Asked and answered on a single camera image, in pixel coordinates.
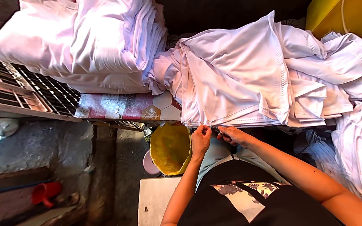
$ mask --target red cup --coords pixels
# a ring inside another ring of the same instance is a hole
[[[48,208],[53,207],[53,203],[48,201],[48,198],[58,195],[62,190],[61,183],[59,181],[50,183],[41,183],[33,189],[31,200],[33,204],[39,204],[43,202]]]

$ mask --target hexagon pattern tablecloth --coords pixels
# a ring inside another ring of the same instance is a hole
[[[153,96],[138,94],[82,94],[77,118],[133,120],[181,120],[181,105],[169,91]]]

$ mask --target yellow basket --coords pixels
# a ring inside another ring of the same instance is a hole
[[[167,123],[157,128],[150,138],[150,156],[164,175],[184,173],[192,156],[189,129]]]
[[[312,0],[305,29],[319,39],[331,31],[344,34],[341,4],[342,0]],[[348,31],[362,38],[362,0],[345,0],[343,14]]]

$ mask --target black cable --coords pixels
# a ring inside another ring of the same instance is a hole
[[[312,138],[314,137],[314,134],[315,134],[315,128],[316,128],[316,126],[314,126],[314,128],[312,129],[311,137],[309,138],[309,141],[308,141],[307,145],[305,146],[305,148],[302,151],[300,151],[299,153],[295,153],[294,155],[303,153],[305,151],[305,149],[307,149],[307,147],[311,144]]]

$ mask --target light blue pants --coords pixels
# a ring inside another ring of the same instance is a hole
[[[230,161],[232,159],[242,160],[254,164],[261,169],[264,169],[270,175],[272,175],[280,183],[289,184],[285,179],[283,179],[276,170],[269,166],[268,163],[264,162],[260,157],[253,153],[249,149],[244,149],[240,145],[237,147],[237,153],[231,154],[230,150],[233,146],[225,142],[223,139],[218,140],[217,133],[212,134],[210,139],[210,147],[205,154],[204,160],[202,161],[201,168],[199,169],[198,181],[196,182],[196,189],[199,186],[204,175],[209,172],[213,167],[220,165],[224,162]]]

